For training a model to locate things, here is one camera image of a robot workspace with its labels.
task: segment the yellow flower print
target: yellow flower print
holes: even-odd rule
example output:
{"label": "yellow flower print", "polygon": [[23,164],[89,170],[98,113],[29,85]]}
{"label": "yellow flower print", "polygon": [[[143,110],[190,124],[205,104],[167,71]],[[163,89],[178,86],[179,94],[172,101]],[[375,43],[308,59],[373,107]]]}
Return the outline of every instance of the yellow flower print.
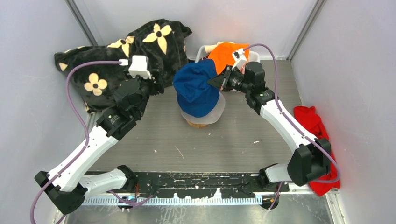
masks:
{"label": "yellow flower print", "polygon": [[88,92],[93,91],[95,96],[102,95],[102,90],[107,87],[107,82],[104,79],[99,80],[99,76],[96,73],[91,73],[88,77],[89,82],[84,84],[85,90]]}
{"label": "yellow flower print", "polygon": [[162,52],[166,54],[167,42],[165,36],[167,36],[172,31],[169,25],[160,28],[158,24],[154,24],[154,30],[151,34],[147,35],[147,37],[143,40],[143,42],[151,43],[154,41],[158,41],[158,45],[160,46]]}
{"label": "yellow flower print", "polygon": [[117,42],[114,42],[108,45],[108,48],[119,48],[122,46],[122,51],[124,52],[125,56],[129,57],[129,47],[135,41],[134,36],[127,36],[125,40],[119,39]]}

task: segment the white wall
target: white wall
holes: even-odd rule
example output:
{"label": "white wall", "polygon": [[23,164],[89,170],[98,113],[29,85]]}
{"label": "white wall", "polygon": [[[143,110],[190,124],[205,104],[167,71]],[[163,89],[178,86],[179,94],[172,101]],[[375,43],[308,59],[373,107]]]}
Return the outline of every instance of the white wall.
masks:
{"label": "white wall", "polygon": [[292,61],[341,167],[352,224],[394,223],[396,2],[329,0]]}
{"label": "white wall", "polygon": [[[88,41],[63,0],[1,1],[0,20],[0,222],[26,224],[39,191],[34,176],[59,164],[83,136],[53,55]],[[72,98],[87,119],[74,91]],[[43,195],[37,223],[49,223],[54,212]]]}
{"label": "white wall", "polygon": [[[316,0],[77,0],[99,44],[125,38],[144,23],[165,18],[193,31],[187,56],[218,41],[265,43],[278,58],[287,58]],[[255,48],[262,59],[270,54]]]}

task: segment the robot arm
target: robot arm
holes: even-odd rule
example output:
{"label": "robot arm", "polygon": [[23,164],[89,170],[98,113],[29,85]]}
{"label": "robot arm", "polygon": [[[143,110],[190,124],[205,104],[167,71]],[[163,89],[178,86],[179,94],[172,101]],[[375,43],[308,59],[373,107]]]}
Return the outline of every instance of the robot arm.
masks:
{"label": "robot arm", "polygon": [[[238,52],[235,54],[235,64],[237,64],[241,60],[238,59],[240,58],[238,55],[243,56],[243,54],[238,54]],[[288,164],[273,164],[260,170],[261,187],[270,188],[274,183],[281,181],[293,181],[296,185],[303,186],[328,174],[330,172],[329,159],[306,137],[315,140],[329,154],[330,143],[326,139],[318,140],[315,135],[303,128],[284,108],[281,100],[278,100],[279,106],[277,105],[274,92],[265,86],[265,72],[262,64],[247,63],[245,75],[238,69],[234,69],[235,67],[235,65],[227,66],[220,75],[209,80],[208,84],[221,91],[235,89],[245,93],[247,104],[280,133],[293,153]]]}
{"label": "robot arm", "polygon": [[[131,191],[135,188],[135,174],[126,166],[95,176],[83,177],[88,169],[108,149],[120,141],[141,120],[150,95],[164,92],[159,70],[148,68],[146,56],[133,56],[127,80],[114,92],[116,106],[104,111],[89,134],[86,150],[50,184],[45,192],[63,214],[75,211],[91,196],[112,189]],[[73,160],[85,140],[57,167],[49,172],[41,171],[35,176],[43,187],[63,166]]]}

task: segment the blue hat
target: blue hat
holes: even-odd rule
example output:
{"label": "blue hat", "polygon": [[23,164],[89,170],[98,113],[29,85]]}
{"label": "blue hat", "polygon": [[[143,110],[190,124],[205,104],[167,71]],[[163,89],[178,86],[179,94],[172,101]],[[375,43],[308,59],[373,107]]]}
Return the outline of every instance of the blue hat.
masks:
{"label": "blue hat", "polygon": [[185,113],[201,118],[209,114],[220,98],[220,92],[207,81],[217,76],[212,59],[188,63],[176,72],[173,85],[177,102]]}

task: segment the black cloth with flower pattern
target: black cloth with flower pattern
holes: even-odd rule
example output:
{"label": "black cloth with flower pattern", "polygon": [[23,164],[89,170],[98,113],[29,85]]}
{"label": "black cloth with flower pattern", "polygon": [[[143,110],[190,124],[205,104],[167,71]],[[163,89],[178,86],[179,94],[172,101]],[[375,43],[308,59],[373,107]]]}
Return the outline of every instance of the black cloth with flower pattern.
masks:
{"label": "black cloth with flower pattern", "polygon": [[[133,55],[145,55],[151,68],[162,71],[165,87],[172,85],[175,73],[189,61],[184,38],[191,30],[181,22],[165,19],[148,22],[129,33],[124,40],[106,46],[78,47],[55,54],[55,65],[64,74],[76,66],[92,61],[117,61]],[[83,67],[71,78],[87,106],[96,112],[114,106],[113,92],[127,77],[125,66],[100,64]]]}

